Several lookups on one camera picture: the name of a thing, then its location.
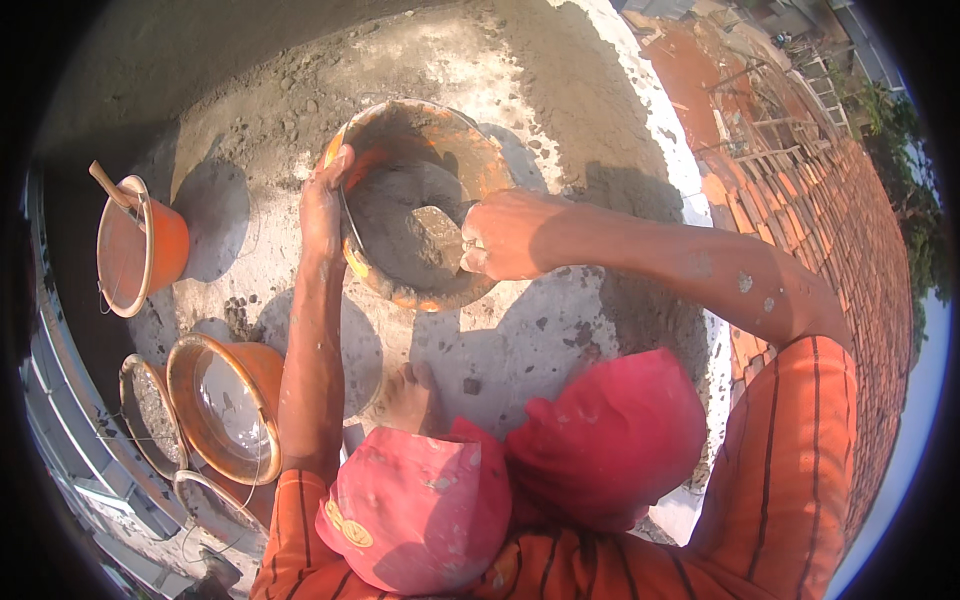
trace orange striped shirt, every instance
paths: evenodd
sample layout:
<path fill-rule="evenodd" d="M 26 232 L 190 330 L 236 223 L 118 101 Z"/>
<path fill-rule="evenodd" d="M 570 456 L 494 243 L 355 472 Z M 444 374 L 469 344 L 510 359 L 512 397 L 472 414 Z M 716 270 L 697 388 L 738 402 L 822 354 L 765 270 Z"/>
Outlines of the orange striped shirt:
<path fill-rule="evenodd" d="M 513 535 L 458 597 L 821 598 L 844 546 L 856 437 L 850 356 L 824 337 L 784 349 L 747 387 L 690 543 L 553 528 Z M 326 486 L 280 476 L 270 541 L 250 598 L 383 599 L 314 529 Z"/>

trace bucket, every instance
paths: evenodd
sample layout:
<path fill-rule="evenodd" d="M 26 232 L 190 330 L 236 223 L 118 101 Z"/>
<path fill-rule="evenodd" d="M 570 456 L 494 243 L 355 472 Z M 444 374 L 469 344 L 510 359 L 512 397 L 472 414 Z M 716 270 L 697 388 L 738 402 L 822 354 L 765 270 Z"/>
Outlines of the bucket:
<path fill-rule="evenodd" d="M 187 449 L 167 394 L 167 373 L 139 354 L 120 368 L 120 413 L 150 466 L 167 479 L 187 467 Z"/>
<path fill-rule="evenodd" d="M 356 153 L 343 185 L 354 222 L 358 208 L 363 208 L 353 198 L 357 185 L 398 160 L 436 165 L 459 180 L 467 201 L 444 210 L 458 227 L 463 226 L 473 202 L 495 190 L 514 186 L 510 167 L 495 139 L 480 133 L 476 123 L 459 111 L 424 100 L 391 100 L 357 113 L 330 141 L 324 166 L 336 157 L 343 144 L 352 145 Z M 482 298 L 496 283 L 489 277 L 459 270 L 442 284 L 411 285 L 386 273 L 384 265 L 376 264 L 370 248 L 365 249 L 369 241 L 358 241 L 349 219 L 343 220 L 341 232 L 344 255 L 353 272 L 380 297 L 405 308 L 428 312 L 460 308 Z"/>
<path fill-rule="evenodd" d="M 123 207 L 107 200 L 97 231 L 97 276 L 110 310 L 129 318 L 153 292 L 180 278 L 190 238 L 183 217 L 150 198 L 141 178 L 130 175 L 117 187 L 143 215 L 145 227 L 141 229 Z"/>
<path fill-rule="evenodd" d="M 213 468 L 263 485 L 280 474 L 276 407 L 283 357 L 266 344 L 187 333 L 170 350 L 167 389 L 180 429 Z"/>
<path fill-rule="evenodd" d="M 240 552 L 255 556 L 263 554 L 270 530 L 251 512 L 250 505 L 247 508 L 243 506 L 246 495 L 238 500 L 232 490 L 225 489 L 206 473 L 192 470 L 177 471 L 173 488 L 177 500 L 198 527 Z M 263 490 L 269 491 L 269 488 L 275 491 L 276 483 Z"/>

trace sky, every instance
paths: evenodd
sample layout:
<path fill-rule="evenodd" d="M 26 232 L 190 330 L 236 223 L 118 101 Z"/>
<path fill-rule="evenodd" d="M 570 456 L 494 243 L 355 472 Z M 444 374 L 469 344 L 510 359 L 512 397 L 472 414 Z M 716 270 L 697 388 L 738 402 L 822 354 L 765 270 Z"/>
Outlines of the sky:
<path fill-rule="evenodd" d="M 859 537 L 830 582 L 827 595 L 824 596 L 826 600 L 837 598 L 870 557 L 900 506 L 924 452 L 947 368 L 950 305 L 944 307 L 930 290 L 924 299 L 924 309 L 924 332 L 929 339 L 921 347 L 920 361 L 910 373 L 906 405 L 900 417 L 900 435 L 894 446 L 890 467 Z"/>

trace hand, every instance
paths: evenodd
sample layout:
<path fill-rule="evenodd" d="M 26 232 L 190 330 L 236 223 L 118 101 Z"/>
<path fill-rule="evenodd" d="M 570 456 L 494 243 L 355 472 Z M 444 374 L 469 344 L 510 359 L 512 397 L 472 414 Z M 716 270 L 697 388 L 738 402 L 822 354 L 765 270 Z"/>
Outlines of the hand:
<path fill-rule="evenodd" d="M 324 168 L 324 161 L 303 182 L 300 198 L 300 231 L 303 253 L 326 258 L 343 257 L 340 250 L 340 192 L 337 187 L 353 164 L 353 148 L 345 144 Z"/>
<path fill-rule="evenodd" d="M 574 206 L 521 188 L 488 194 L 464 221 L 461 268 L 500 281 L 533 279 L 563 266 L 562 231 Z"/>

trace person's right hand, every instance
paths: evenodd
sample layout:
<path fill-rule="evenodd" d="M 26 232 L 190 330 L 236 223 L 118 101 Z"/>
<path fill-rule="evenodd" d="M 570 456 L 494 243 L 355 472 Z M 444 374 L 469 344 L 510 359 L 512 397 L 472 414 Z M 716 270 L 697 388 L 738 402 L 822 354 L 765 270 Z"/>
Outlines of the person's right hand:
<path fill-rule="evenodd" d="M 563 237 L 555 233 L 575 205 L 522 188 L 488 194 L 467 213 L 460 267 L 501 281 L 533 279 L 563 266 Z"/>

